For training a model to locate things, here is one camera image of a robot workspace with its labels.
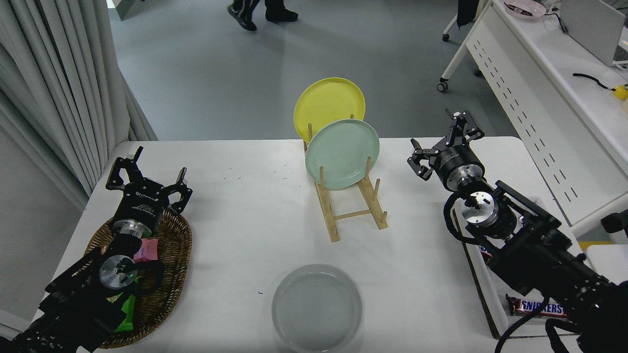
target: white wall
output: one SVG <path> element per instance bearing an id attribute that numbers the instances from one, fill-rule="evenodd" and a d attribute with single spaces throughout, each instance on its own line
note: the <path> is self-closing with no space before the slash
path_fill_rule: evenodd
<path id="1" fill-rule="evenodd" d="M 107 8 L 115 9 L 122 0 L 107 0 Z"/>
<path id="2" fill-rule="evenodd" d="M 25 329 L 81 211 L 2 130 L 0 202 L 0 324 Z"/>

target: black wire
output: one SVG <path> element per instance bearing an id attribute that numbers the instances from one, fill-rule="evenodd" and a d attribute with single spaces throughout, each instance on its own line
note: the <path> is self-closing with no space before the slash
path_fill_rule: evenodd
<path id="1" fill-rule="evenodd" d="M 447 226 L 447 230 L 453 235 L 454 238 L 458 239 L 459 241 L 471 245 L 480 245 L 480 241 L 478 241 L 476 238 L 467 238 L 465 236 L 462 236 L 456 226 L 453 224 L 452 208 L 456 200 L 458 200 L 459 198 L 464 199 L 465 195 L 460 192 L 455 192 L 451 194 L 447 199 L 447 202 L 445 202 L 445 206 L 443 207 L 443 216 L 445 217 L 445 225 Z"/>
<path id="2" fill-rule="evenodd" d="M 531 318 L 539 315 L 539 313 L 541 313 L 543 311 L 543 309 L 545 309 L 545 307 L 548 306 L 548 304 L 550 303 L 550 298 L 548 296 L 543 298 L 543 302 L 534 310 L 532 310 L 531 312 L 527 313 L 526 316 L 520 318 L 519 320 L 517 320 L 517 322 L 515 322 L 514 324 L 512 324 L 502 335 L 502 337 L 499 338 L 499 341 L 497 341 L 497 345 L 495 346 L 495 353 L 499 353 L 502 351 L 502 347 L 504 346 L 504 343 L 506 343 L 506 340 L 508 339 L 508 337 L 510 337 L 510 335 L 512 335 L 512 333 L 518 329 L 519 327 L 521 327 L 524 323 L 530 321 Z"/>
<path id="3" fill-rule="evenodd" d="M 595 83 L 597 83 L 597 85 L 598 85 L 598 86 L 600 86 L 601 88 L 603 88 L 603 89 L 609 89 L 608 87 L 604 86 L 604 85 L 600 82 L 600 80 L 596 79 L 596 78 L 595 78 L 595 77 L 593 77 L 593 76 L 589 76 L 589 75 L 587 75 L 587 74 L 585 74 L 585 73 L 575 73 L 575 72 L 574 72 L 572 75 L 574 75 L 575 77 L 586 77 L 586 78 L 588 78 L 588 79 L 591 79 L 591 80 L 595 81 Z"/>
<path id="4" fill-rule="evenodd" d="M 575 323 L 566 322 L 562 320 L 558 320 L 556 318 L 549 318 L 545 321 L 545 332 L 548 333 L 549 344 L 551 345 L 554 353 L 569 353 L 567 347 L 563 344 L 558 336 L 558 332 L 556 332 L 556 327 L 559 329 L 573 332 L 574 334 L 582 333 L 580 326 Z"/>
<path id="5" fill-rule="evenodd" d="M 555 15 L 558 18 L 558 25 L 560 26 L 560 30 L 563 31 L 564 34 L 567 34 L 567 27 L 563 23 L 563 20 L 560 19 L 560 16 L 557 13 L 546 13 L 545 16 Z"/>

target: laptop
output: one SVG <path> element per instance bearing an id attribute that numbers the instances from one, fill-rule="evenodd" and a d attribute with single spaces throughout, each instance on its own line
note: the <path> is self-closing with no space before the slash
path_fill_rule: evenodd
<path id="1" fill-rule="evenodd" d="M 625 17 L 602 0 L 562 0 L 560 6 L 567 34 L 606 66 L 628 64 Z"/>

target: woven basket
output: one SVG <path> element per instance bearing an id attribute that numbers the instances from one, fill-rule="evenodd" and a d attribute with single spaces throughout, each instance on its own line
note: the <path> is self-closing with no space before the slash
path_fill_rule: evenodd
<path id="1" fill-rule="evenodd" d="M 86 254 L 95 247 L 104 247 L 111 242 L 109 223 L 111 220 L 94 234 L 85 250 Z M 159 239 L 158 255 L 165 265 L 163 282 L 153 294 L 136 297 L 133 331 L 113 333 L 100 348 L 118 348 L 141 340 L 168 318 L 179 301 L 192 252 L 190 224 L 182 216 L 175 216 L 166 210 L 154 237 Z M 147 282 L 141 282 L 142 287 L 152 284 L 150 277 L 144 277 L 144 280 Z"/>

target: yellow plate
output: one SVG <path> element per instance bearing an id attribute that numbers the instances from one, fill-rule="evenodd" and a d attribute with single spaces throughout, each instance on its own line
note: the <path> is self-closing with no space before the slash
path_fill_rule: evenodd
<path id="1" fill-rule="evenodd" d="M 295 129 L 309 143 L 308 124 L 312 124 L 312 136 L 334 121 L 364 120 L 366 103 L 362 91 L 353 82 L 340 77 L 330 77 L 309 86 L 296 101 Z"/>

